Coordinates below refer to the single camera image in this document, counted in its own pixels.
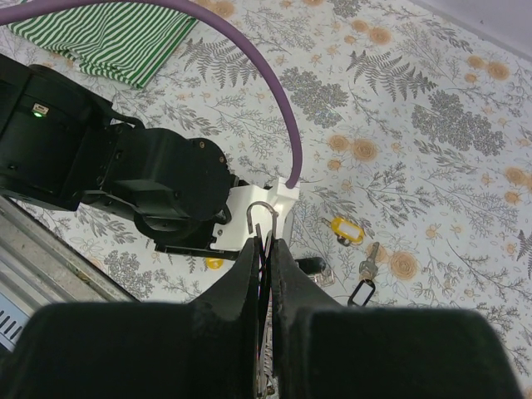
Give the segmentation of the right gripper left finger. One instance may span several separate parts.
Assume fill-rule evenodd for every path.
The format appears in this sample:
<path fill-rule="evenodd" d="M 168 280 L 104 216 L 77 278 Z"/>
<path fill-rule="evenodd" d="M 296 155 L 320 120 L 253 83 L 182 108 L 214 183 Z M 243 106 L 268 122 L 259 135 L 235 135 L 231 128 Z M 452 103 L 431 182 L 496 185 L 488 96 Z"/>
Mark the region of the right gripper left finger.
<path fill-rule="evenodd" d="M 253 398 L 259 242 L 185 303 L 39 309 L 1 368 L 4 398 Z"/>

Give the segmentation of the large metal keyring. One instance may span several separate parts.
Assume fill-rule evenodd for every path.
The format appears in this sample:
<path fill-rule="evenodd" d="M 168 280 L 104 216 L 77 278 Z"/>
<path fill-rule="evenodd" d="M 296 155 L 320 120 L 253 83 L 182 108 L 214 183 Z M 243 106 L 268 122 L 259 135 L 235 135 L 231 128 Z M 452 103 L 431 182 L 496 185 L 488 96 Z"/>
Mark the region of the large metal keyring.
<path fill-rule="evenodd" d="M 253 222 L 253 207 L 261 206 L 271 215 L 271 230 L 265 236 L 262 234 L 261 222 Z M 269 270 L 270 249 L 277 230 L 278 213 L 271 204 L 265 201 L 255 201 L 246 210 L 249 233 L 255 233 L 259 241 L 259 303 L 258 303 L 258 340 L 257 340 L 257 398 L 267 397 L 268 377 L 265 371 L 265 352 L 267 342 L 268 307 L 271 298 L 271 272 Z"/>

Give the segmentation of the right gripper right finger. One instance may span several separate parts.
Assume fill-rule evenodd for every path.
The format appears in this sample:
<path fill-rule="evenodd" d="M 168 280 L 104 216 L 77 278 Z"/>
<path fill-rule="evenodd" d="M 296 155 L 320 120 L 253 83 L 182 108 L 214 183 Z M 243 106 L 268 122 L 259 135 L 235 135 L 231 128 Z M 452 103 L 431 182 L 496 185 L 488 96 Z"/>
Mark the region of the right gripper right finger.
<path fill-rule="evenodd" d="M 270 249 L 273 366 L 282 398 L 519 398 L 499 338 L 478 312 L 344 306 Z"/>

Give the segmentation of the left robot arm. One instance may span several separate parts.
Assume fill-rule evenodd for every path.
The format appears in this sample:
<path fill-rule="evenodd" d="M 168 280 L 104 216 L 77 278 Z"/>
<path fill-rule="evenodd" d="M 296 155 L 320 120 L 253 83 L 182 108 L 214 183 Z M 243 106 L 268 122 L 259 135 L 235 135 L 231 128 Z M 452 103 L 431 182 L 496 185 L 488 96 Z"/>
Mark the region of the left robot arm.
<path fill-rule="evenodd" d="M 132 221 L 158 251 L 236 259 L 217 249 L 238 183 L 211 140 L 116 112 L 52 69 L 1 59 L 1 192 L 39 207 L 81 204 Z"/>

